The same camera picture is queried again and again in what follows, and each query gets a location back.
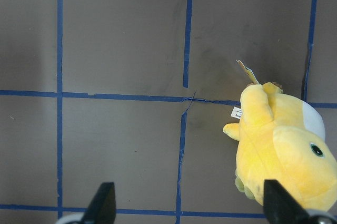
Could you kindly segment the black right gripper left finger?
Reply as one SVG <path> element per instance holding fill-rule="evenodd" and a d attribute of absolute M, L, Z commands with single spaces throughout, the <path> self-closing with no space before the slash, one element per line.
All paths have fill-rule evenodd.
<path fill-rule="evenodd" d="M 116 198 L 114 182 L 103 182 L 82 217 L 82 223 L 114 223 Z"/>

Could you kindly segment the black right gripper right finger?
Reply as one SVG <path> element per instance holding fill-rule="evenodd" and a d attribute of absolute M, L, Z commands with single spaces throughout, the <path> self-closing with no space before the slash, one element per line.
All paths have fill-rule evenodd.
<path fill-rule="evenodd" d="M 263 212 L 269 223 L 306 223 L 309 214 L 277 180 L 264 181 Z"/>

